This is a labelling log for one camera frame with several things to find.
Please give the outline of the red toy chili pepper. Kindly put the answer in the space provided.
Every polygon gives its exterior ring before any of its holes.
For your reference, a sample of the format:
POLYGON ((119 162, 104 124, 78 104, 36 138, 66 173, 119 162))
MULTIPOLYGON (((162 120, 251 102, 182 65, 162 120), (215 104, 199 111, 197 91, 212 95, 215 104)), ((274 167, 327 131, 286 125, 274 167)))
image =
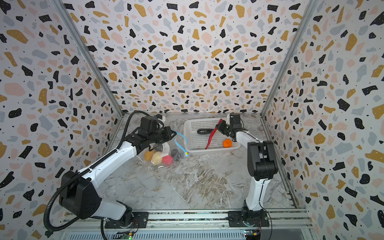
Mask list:
POLYGON ((217 123, 217 125, 215 126, 214 130, 213 130, 212 133, 210 134, 208 143, 207 143, 207 145, 206 145, 206 147, 205 147, 206 150, 209 148, 209 146, 210 146, 210 144, 211 144, 211 142, 212 142, 212 139, 213 139, 213 137, 214 137, 216 131, 218 130, 218 129, 217 129, 217 126, 218 126, 222 121, 223 121, 223 119, 220 119, 220 120, 218 121, 218 123, 217 123))

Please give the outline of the orange toy fruit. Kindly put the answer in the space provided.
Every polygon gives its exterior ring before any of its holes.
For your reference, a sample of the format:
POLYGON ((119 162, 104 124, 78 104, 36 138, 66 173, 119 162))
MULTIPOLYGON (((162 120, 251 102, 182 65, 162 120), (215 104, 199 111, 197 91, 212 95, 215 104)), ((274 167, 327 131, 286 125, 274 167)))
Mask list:
POLYGON ((231 148, 233 146, 233 142, 230 139, 226 139, 223 141, 224 148, 231 148))

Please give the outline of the yellow toy potato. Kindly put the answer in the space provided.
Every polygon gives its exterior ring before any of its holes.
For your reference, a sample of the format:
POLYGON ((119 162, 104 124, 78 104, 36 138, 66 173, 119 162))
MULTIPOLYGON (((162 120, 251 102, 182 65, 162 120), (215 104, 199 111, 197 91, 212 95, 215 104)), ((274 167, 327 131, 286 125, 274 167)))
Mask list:
POLYGON ((147 150, 145 153, 144 153, 144 159, 147 161, 147 162, 150 162, 152 159, 153 159, 153 155, 156 153, 155 150, 153 151, 149 151, 147 150))

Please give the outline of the clear zip top bag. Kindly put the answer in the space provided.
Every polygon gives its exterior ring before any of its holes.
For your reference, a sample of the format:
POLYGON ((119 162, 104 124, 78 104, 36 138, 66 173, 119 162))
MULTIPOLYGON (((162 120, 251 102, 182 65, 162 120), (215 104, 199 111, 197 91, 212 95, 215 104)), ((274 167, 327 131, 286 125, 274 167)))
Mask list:
MULTIPOLYGON (((187 138, 183 134, 176 132, 176 136, 172 140, 170 140, 169 142, 166 142, 166 143, 161 144, 161 145, 151 144, 150 147, 151 147, 152 151, 155 150, 156 152, 161 152, 162 157, 167 156, 167 155, 171 155, 171 150, 173 150, 173 149, 179 149, 181 152, 184 152, 184 155, 185 155, 184 159, 186 159, 190 155, 188 150, 187 150, 187 144, 188 144, 187 138)), ((160 165, 154 165, 151 161, 147 162, 147 163, 150 163, 153 166, 158 167, 158 168, 169 167, 169 166, 164 165, 163 163, 160 165)))

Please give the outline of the cream toy garlic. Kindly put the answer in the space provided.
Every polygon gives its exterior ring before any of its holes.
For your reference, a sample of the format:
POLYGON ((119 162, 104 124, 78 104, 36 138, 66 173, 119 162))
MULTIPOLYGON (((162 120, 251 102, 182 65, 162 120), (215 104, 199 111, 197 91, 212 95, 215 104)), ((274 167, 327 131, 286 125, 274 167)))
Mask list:
POLYGON ((154 164, 154 165, 160 165, 163 163, 163 157, 161 156, 161 152, 156 152, 153 154, 152 156, 152 160, 151 162, 154 164))

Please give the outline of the pink toy fruit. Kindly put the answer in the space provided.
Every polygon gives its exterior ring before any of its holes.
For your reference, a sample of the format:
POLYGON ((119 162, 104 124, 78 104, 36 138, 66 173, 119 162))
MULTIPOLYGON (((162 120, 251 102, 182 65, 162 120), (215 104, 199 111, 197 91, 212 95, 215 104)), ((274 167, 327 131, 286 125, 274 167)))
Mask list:
POLYGON ((162 163, 166 166, 170 166, 173 164, 173 157, 170 155, 164 156, 162 159, 162 163))

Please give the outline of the black toy avocado front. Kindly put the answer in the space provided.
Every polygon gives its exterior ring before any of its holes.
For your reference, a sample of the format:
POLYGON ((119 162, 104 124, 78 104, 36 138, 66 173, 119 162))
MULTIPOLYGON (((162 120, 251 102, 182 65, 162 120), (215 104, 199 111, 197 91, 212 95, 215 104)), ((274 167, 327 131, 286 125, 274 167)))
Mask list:
POLYGON ((184 152, 181 152, 179 149, 173 149, 171 150, 171 157, 174 162, 178 162, 184 159, 185 155, 184 152))

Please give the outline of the purple toy eggplant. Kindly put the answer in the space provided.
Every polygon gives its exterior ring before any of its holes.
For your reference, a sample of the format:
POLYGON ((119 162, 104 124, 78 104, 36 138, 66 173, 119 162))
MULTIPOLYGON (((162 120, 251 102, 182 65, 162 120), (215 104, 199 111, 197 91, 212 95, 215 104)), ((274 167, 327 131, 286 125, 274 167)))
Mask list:
POLYGON ((214 129, 198 129, 197 134, 199 135, 210 135, 214 129))

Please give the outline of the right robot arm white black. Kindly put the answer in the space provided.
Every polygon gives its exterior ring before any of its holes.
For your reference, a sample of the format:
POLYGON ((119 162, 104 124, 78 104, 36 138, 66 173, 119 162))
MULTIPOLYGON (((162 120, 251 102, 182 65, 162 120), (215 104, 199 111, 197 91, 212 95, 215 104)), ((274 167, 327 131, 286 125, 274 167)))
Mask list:
POLYGON ((262 224, 268 218, 264 208, 267 187, 278 173, 273 142, 259 140, 243 124, 239 114, 231 113, 227 120, 220 120, 216 129, 247 150, 247 168, 251 176, 248 196, 241 211, 241 221, 246 226, 262 224))

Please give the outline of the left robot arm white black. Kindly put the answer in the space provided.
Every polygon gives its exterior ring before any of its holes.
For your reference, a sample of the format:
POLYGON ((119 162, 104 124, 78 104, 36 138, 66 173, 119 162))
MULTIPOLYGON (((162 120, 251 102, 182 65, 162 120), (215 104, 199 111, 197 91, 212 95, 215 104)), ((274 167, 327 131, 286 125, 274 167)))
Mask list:
POLYGON ((72 183, 60 193, 59 204, 81 220, 98 217, 127 226, 134 217, 132 208, 118 201, 102 199, 97 189, 124 163, 144 150, 153 151, 176 135, 171 127, 164 125, 163 117, 142 117, 140 126, 126 134, 115 149, 80 173, 69 171, 63 176, 63 183, 72 183))

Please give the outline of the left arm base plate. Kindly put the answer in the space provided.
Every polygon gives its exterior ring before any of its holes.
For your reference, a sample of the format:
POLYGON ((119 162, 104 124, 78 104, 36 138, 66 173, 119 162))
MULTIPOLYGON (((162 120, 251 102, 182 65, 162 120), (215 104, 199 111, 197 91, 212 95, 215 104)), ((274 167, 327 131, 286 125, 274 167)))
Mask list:
POLYGON ((131 212, 121 220, 109 220, 105 223, 106 229, 136 230, 145 229, 149 219, 149 212, 131 212))

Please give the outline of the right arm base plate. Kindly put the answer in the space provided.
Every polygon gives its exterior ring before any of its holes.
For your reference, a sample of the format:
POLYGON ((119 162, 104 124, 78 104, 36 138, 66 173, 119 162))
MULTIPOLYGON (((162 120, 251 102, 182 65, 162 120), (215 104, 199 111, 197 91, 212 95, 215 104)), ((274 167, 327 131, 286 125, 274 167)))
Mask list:
POLYGON ((231 228, 259 228, 269 227, 267 213, 261 211, 228 211, 228 221, 231 228))

